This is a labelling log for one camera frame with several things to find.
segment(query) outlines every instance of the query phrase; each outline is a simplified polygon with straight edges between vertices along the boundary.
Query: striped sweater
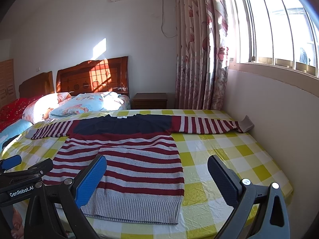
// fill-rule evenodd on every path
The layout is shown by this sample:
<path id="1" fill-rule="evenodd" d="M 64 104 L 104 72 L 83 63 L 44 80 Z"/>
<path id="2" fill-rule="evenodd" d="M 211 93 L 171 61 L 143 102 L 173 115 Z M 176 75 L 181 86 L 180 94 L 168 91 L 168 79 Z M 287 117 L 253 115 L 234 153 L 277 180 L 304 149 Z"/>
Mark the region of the striped sweater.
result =
<path id="1" fill-rule="evenodd" d="M 107 170 L 90 201 L 81 209 L 100 219 L 152 224 L 177 224 L 184 196 L 181 159 L 171 133 L 246 132 L 253 124 L 185 116 L 141 115 L 98 117 L 48 124 L 27 137 L 68 136 L 43 177 L 61 183 L 104 155 Z"/>

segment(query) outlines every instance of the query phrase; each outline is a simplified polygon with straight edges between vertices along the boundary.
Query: power cord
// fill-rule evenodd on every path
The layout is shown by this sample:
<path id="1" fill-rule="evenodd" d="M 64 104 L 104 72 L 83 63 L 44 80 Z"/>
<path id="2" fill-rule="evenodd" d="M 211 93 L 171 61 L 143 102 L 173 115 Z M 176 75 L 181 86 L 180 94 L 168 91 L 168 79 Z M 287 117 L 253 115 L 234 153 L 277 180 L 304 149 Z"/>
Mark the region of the power cord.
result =
<path id="1" fill-rule="evenodd" d="M 162 0 L 162 26 L 161 26 L 162 33 L 163 33 L 163 35 L 164 35 L 165 37 L 167 37 L 167 38 L 174 38 L 174 37 L 177 36 L 177 34 L 176 34 L 175 36 L 172 36 L 172 37 L 166 36 L 166 34 L 165 34 L 164 31 L 163 31 L 163 25 L 164 25 L 164 2 L 163 2 L 163 0 Z"/>

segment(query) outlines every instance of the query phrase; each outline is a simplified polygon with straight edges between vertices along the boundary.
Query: curtain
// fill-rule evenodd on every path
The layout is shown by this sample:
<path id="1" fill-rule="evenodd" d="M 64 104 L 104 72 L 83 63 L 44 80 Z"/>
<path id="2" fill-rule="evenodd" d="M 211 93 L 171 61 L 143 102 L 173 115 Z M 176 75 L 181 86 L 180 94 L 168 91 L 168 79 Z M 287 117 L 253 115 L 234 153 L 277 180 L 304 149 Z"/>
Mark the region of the curtain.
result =
<path id="1" fill-rule="evenodd" d="M 176 16 L 175 108 L 220 110 L 229 64 L 226 1 L 176 0 Z"/>

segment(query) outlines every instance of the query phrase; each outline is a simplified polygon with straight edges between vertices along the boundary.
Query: cabinet door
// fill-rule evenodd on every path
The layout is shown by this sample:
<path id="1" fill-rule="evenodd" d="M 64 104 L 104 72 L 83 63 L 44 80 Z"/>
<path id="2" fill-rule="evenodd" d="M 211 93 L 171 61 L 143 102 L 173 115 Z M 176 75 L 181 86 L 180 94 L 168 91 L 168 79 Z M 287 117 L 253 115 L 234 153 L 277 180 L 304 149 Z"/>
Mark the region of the cabinet door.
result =
<path id="1" fill-rule="evenodd" d="M 4 61 L 0 62 L 0 107 L 5 106 L 7 100 L 7 87 L 5 85 Z"/>
<path id="2" fill-rule="evenodd" d="M 8 103 L 13 102 L 16 97 L 16 90 L 14 87 L 14 77 L 13 77 L 13 59 L 6 60 L 4 62 L 5 67 L 5 84 L 7 87 L 7 98 Z"/>

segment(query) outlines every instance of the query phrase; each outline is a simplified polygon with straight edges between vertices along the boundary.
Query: blue gripper pad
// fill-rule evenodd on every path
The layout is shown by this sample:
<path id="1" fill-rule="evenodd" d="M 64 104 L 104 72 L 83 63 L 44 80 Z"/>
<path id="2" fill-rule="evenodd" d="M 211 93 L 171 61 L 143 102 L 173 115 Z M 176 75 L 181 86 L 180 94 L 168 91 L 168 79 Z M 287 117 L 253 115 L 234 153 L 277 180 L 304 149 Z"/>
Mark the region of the blue gripper pad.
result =
<path id="1" fill-rule="evenodd" d="M 22 158 L 19 155 L 12 156 L 2 161 L 1 168 L 5 171 L 22 163 Z"/>
<path id="2" fill-rule="evenodd" d="M 210 156 L 207 167 L 226 204 L 236 208 L 241 194 L 238 178 L 222 163 L 218 156 Z"/>
<path id="3" fill-rule="evenodd" d="M 106 167 L 106 158 L 101 156 L 77 186 L 74 200 L 79 208 L 89 202 L 94 190 L 106 171 Z"/>

